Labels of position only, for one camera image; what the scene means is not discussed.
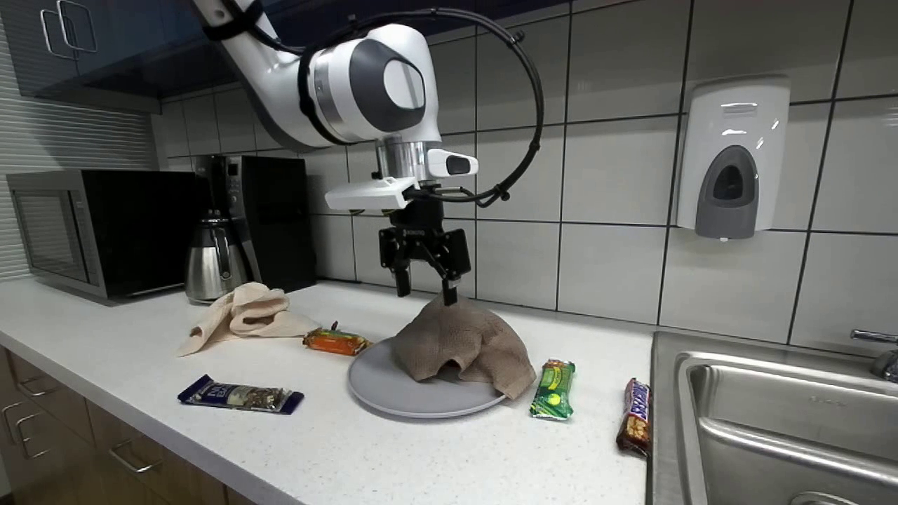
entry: microwave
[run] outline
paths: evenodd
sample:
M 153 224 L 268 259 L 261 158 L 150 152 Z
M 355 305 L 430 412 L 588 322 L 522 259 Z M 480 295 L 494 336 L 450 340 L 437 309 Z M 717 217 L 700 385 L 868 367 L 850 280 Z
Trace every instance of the microwave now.
M 42 172 L 5 177 L 29 268 L 95 301 L 179 288 L 207 204 L 196 174 Z

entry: faucet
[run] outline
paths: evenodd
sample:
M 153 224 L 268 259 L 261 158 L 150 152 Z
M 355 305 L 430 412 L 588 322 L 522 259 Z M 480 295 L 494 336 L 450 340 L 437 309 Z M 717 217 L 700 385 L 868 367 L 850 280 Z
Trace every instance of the faucet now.
M 868 332 L 868 329 L 853 329 L 853 340 L 868 340 L 868 341 L 891 341 L 898 346 L 895 334 L 881 334 L 881 332 Z M 874 358 L 871 364 L 874 375 L 898 381 L 898 351 L 885 351 L 881 357 Z

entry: robotic arm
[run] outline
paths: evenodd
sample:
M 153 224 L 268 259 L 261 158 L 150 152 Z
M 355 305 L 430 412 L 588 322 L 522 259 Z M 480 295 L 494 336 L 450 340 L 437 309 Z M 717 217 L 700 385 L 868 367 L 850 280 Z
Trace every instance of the robotic arm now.
M 377 180 L 328 191 L 325 198 L 335 210 L 391 214 L 394 226 L 383 231 L 380 240 L 400 295 L 409 291 L 408 266 L 421 259 L 444 277 L 444 301 L 454 304 L 454 280 L 473 264 L 464 231 L 442 226 L 444 203 L 478 198 L 442 197 L 437 180 L 474 177 L 478 158 L 437 146 L 437 90 L 428 40 L 409 24 L 387 23 L 356 40 L 299 50 L 277 43 L 258 0 L 193 0 L 193 6 L 205 33 L 226 44 L 254 88 L 276 139 L 294 152 L 380 144 Z M 533 159 L 540 134 L 533 138 L 512 183 Z

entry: green package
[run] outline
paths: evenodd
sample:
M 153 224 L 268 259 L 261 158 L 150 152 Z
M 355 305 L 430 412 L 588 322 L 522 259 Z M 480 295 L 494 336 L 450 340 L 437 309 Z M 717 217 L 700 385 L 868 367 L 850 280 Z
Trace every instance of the green package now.
M 569 406 L 569 381 L 574 381 L 576 364 L 562 358 L 548 358 L 540 372 L 540 386 L 531 405 L 533 419 L 562 421 L 567 424 L 574 419 Z

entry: candy bar wrapper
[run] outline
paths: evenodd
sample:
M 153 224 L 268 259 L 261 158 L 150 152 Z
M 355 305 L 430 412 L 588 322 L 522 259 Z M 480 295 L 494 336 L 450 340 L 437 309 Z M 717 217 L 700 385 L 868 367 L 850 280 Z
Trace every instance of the candy bar wrapper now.
M 223 385 L 210 375 L 199 375 L 188 391 L 176 395 L 176 400 L 192 406 L 293 416 L 304 400 L 304 392 L 280 386 Z
M 336 329 L 318 329 L 304 336 L 304 346 L 324 354 L 356 357 L 369 348 L 369 340 Z
M 567 424 L 574 419 L 569 385 L 576 364 L 562 358 L 548 358 L 540 372 L 540 386 L 531 405 L 533 419 L 548 419 Z
M 652 454 L 652 386 L 631 379 L 623 392 L 623 427 L 617 433 L 617 448 L 639 458 Z

